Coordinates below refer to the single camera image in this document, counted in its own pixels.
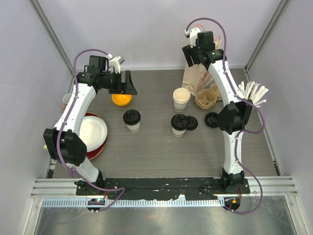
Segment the white plate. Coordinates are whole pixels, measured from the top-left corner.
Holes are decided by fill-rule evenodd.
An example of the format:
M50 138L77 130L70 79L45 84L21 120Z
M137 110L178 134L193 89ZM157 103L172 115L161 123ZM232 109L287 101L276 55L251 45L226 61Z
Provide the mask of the white plate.
M96 116L85 116L83 118L79 138L87 147L87 152L99 148L107 138L108 129L106 123Z

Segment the red plate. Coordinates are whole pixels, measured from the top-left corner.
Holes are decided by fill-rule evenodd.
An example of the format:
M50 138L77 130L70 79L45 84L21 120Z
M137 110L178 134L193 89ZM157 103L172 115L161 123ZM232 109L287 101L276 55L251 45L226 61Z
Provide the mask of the red plate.
M103 120L103 118L100 117L99 115L94 114L94 113L90 113L90 112L86 112L85 116L86 117L87 116L98 117L101 120ZM93 150L91 152L87 152L87 158L91 161L92 159L97 157L102 152L102 150L104 149L104 147L106 145L106 142L107 142L107 139L105 139L104 142L97 149L95 149L95 150Z

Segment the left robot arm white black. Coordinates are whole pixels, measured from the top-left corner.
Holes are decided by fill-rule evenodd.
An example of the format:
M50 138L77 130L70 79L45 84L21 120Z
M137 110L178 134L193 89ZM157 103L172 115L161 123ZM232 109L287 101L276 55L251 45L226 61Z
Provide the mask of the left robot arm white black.
M77 74L70 101L52 129L45 129L44 141L51 159L60 162L69 173L76 172L93 195L100 195L104 180L99 169L87 158L87 147L79 138L85 113L100 89L111 94L136 95L129 70L121 73L80 72Z

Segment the cardboard cup carrier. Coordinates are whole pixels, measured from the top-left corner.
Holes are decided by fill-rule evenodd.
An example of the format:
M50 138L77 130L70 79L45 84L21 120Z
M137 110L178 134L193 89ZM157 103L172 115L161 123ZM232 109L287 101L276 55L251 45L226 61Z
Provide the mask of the cardboard cup carrier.
M197 107L207 110L213 107L217 101L222 101L222 95L216 83L211 84L208 89L199 91L195 96L195 104Z

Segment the orange bowl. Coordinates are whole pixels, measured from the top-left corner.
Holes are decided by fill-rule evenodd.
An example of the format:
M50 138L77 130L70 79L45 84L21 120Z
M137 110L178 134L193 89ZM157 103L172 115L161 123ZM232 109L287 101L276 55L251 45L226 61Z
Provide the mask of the orange bowl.
M119 107L125 107L130 104L132 100L131 94L113 94L112 101Z

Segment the brown paper bag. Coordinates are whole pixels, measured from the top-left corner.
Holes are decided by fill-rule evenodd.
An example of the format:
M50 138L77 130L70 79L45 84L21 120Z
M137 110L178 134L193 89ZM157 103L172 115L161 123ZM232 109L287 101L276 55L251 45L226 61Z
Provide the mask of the brown paper bag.
M201 31L206 31L201 24L196 24L195 27L199 28ZM223 44L220 36L218 36L217 39L214 38L214 43L215 51L222 49ZM186 88L191 95L196 95L196 93L204 89L211 82L211 80L212 75L208 72L204 65L198 64L188 67L186 62L182 79L182 87Z

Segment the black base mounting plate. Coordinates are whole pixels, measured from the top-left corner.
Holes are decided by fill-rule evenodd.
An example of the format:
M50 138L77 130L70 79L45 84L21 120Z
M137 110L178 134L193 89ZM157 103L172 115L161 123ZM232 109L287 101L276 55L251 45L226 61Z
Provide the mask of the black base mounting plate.
M104 180L103 188L112 189L113 192L104 192L79 180L74 182L77 186L78 196L100 196L106 195L108 199L114 200L120 194L118 188L124 188L121 200L177 200L183 194L185 199L204 200L215 199L218 194L249 194L248 180L244 179L241 186L222 186L220 178L193 177L193 178L107 178Z

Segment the loose black lid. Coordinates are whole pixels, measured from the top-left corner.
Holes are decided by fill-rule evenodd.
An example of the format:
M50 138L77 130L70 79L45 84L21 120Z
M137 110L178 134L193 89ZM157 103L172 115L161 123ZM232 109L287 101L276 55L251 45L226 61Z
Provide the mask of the loose black lid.
M210 128L218 127L218 113L210 112L205 116L205 124Z

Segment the bundle of wrapped straws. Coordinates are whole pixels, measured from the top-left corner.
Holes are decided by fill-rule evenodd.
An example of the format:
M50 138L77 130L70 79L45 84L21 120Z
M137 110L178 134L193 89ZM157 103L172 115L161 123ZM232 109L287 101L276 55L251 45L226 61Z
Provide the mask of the bundle of wrapped straws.
M263 96L268 92L268 88L265 86L261 86L260 84L251 81L244 84L244 81L242 81L238 85L238 88L244 98L246 100L251 100L257 108L267 101L266 99L263 99Z

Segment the stack of black lids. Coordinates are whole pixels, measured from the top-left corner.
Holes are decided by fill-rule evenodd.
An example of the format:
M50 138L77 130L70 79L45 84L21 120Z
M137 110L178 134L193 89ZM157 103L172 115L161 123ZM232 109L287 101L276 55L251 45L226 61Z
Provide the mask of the stack of black lids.
M188 131L193 131L198 127L198 120L193 116L187 116L187 128Z

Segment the stack of white paper cups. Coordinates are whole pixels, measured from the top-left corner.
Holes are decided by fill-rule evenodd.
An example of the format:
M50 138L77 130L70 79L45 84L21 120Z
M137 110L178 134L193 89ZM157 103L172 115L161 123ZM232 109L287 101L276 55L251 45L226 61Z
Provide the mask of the stack of white paper cups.
M190 99L190 92L185 88L177 88L173 92L174 109L183 112Z

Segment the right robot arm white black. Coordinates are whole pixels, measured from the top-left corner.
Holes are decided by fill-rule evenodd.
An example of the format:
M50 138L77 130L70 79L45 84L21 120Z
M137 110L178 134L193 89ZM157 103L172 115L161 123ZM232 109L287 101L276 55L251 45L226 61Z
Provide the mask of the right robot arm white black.
M217 115L217 125L223 133L225 144L221 188L226 193L233 193L244 184L241 145L252 107L246 103L232 77L224 50L216 49L213 32L193 28L185 31L185 36L189 44L182 51L188 66L202 64L212 75L222 95L224 107Z

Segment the small pink ceramic cup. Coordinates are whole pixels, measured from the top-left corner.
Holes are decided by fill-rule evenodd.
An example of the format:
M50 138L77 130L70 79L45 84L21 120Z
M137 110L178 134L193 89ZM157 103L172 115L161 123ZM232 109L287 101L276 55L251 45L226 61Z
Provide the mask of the small pink ceramic cup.
M67 104L70 101L70 98L71 98L71 93L68 93L68 94L64 95L64 97L63 97L63 104L61 105L61 109L62 110L65 110Z

